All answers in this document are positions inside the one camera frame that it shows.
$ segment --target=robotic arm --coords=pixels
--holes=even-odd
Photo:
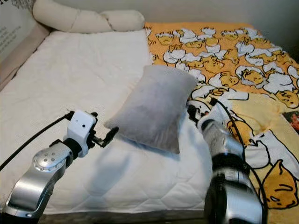
[[[28,171],[15,184],[3,209],[0,223],[36,224],[52,195],[55,183],[77,157],[84,157],[95,144],[105,147],[118,132],[115,127],[105,139],[95,136],[97,114],[76,111],[64,141],[56,140],[36,153]]]

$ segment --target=bed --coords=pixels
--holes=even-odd
[[[188,101],[197,107],[198,118],[213,112],[211,97],[228,102],[235,119],[249,126],[246,156],[268,193],[276,193],[280,184],[287,186],[279,191],[282,194],[269,195],[270,220],[295,220],[290,214],[298,209],[299,140],[281,114],[298,109],[299,66],[247,24],[146,23],[144,30],[134,32],[52,32],[0,92],[0,162],[68,110],[97,112],[95,130],[97,136],[105,136],[104,121],[120,109],[143,67],[152,63],[185,70],[198,79]],[[41,135],[0,173],[1,204],[35,152],[63,138],[67,124]],[[278,142],[271,145],[274,139]],[[276,149],[280,143],[290,153]],[[93,148],[56,184],[41,223],[125,223],[133,217],[144,221],[146,215],[140,212],[148,212],[149,221],[201,217],[212,164],[186,111],[180,120],[179,145],[177,155],[117,136],[105,149]],[[275,159],[267,153],[272,148],[282,150]]]

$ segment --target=cartoon print blanket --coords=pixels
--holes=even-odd
[[[236,136],[223,109],[209,102],[217,98],[230,110],[246,161],[263,182],[269,223],[297,223],[299,136],[283,114],[299,110],[299,65],[248,24],[147,22],[145,30],[153,64],[198,79],[188,104],[199,124],[213,116]]]

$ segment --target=black wire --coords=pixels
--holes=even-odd
[[[62,121],[63,119],[71,120],[72,116],[74,114],[74,111],[70,111],[68,114],[65,114],[63,117],[58,118],[48,126],[44,127],[42,130],[40,130],[38,133],[33,135],[30,139],[28,139],[21,147],[19,147],[11,156],[9,156],[0,166],[0,171],[3,170],[3,168],[18,154],[20,151],[22,151],[23,148],[25,148],[30,142],[32,142],[36,137],[38,137],[40,134],[48,130],[50,127],[54,126],[58,122]]]
[[[233,126],[234,126],[234,128],[235,128],[235,130],[236,130],[236,132],[237,132],[237,135],[238,135],[238,138],[239,138],[239,140],[240,140],[240,143],[241,143],[242,146],[243,146],[243,153],[242,153],[243,160],[244,160],[245,164],[249,167],[249,169],[251,170],[251,172],[253,173],[253,175],[255,176],[255,178],[256,178],[256,180],[257,180],[257,182],[258,182],[259,188],[260,188],[260,190],[261,190],[261,192],[262,192],[262,197],[263,197],[263,210],[264,210],[264,212],[263,212],[263,223],[264,223],[264,224],[267,224],[267,218],[268,218],[268,204],[267,204],[266,193],[265,193],[265,190],[264,190],[264,188],[263,188],[262,182],[261,182],[260,178],[258,177],[256,171],[255,171],[255,170],[254,170],[254,169],[253,169],[253,168],[246,162],[246,160],[245,160],[245,147],[244,147],[244,143],[243,143],[241,134],[240,134],[240,132],[239,132],[237,126],[235,125],[235,121],[233,120],[233,117],[230,115],[230,113],[229,113],[229,111],[227,110],[226,106],[225,106],[222,102],[220,102],[219,100],[217,100],[217,99],[215,99],[215,98],[212,98],[212,100],[215,101],[216,103],[220,104],[220,105],[223,107],[223,109],[225,110],[225,112],[228,114],[229,119],[232,121]]]

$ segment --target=white quilted bedsheet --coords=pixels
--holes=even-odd
[[[126,33],[54,32],[0,92],[0,162],[68,110],[97,112],[98,137],[150,64],[144,30]],[[66,133],[68,121],[26,147],[0,172],[3,206],[32,156]],[[202,210],[212,174],[207,144],[185,113],[179,155],[120,136],[77,158],[54,189],[46,214],[111,211]]]

